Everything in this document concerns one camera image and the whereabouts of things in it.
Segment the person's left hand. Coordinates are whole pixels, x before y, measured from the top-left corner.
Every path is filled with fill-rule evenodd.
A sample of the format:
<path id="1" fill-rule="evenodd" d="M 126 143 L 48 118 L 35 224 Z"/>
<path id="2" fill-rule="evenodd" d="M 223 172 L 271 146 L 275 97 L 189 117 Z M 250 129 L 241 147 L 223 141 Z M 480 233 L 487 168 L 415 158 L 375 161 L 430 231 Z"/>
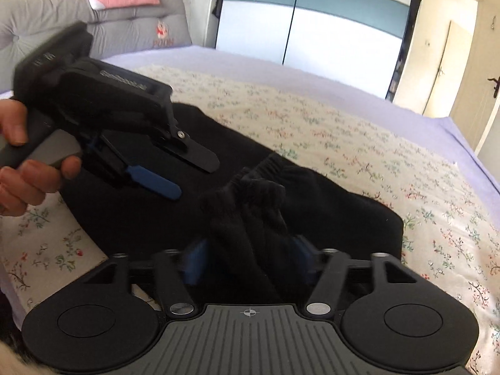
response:
<path id="1" fill-rule="evenodd" d="M 12 99 L 1 100 L 1 134 L 9 144 L 22 146 L 28 142 L 27 109 Z M 63 181 L 75 179 L 81 172 L 81 159 L 70 156 L 60 169 L 29 159 L 17 169 L 1 168 L 1 215 L 22 216 L 28 206 L 41 205 L 46 194 L 57 192 Z"/>

